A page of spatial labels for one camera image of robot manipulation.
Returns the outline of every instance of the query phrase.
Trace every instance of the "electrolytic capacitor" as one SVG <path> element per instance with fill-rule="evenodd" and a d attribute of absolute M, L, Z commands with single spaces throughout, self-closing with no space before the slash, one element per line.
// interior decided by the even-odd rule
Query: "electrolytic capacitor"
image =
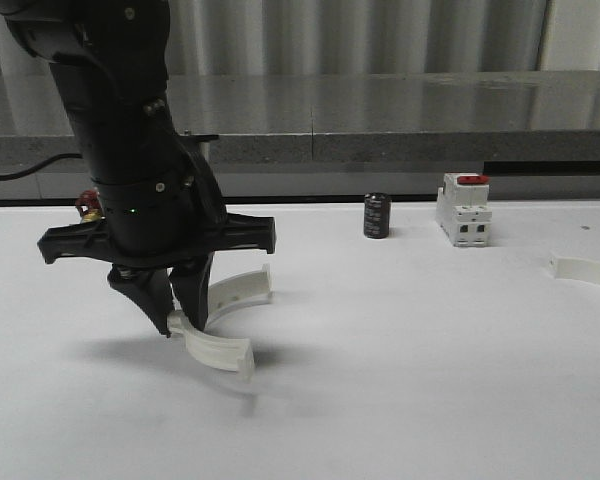
<path fill-rule="evenodd" d="M 364 196 L 363 232 L 369 238 L 385 238 L 389 235 L 391 197 L 386 193 L 367 193 Z"/>

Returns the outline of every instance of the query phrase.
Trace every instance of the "white tabletop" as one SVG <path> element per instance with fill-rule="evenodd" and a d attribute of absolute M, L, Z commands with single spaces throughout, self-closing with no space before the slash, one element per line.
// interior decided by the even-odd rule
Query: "white tabletop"
<path fill-rule="evenodd" d="M 0 479 L 600 479 L 600 202 L 492 203 L 491 246 L 452 247 L 434 205 L 245 206 L 275 255 L 271 305 L 210 333 L 251 338 L 251 383 L 197 364 L 86 259 L 36 241 L 70 208 L 0 209 Z"/>

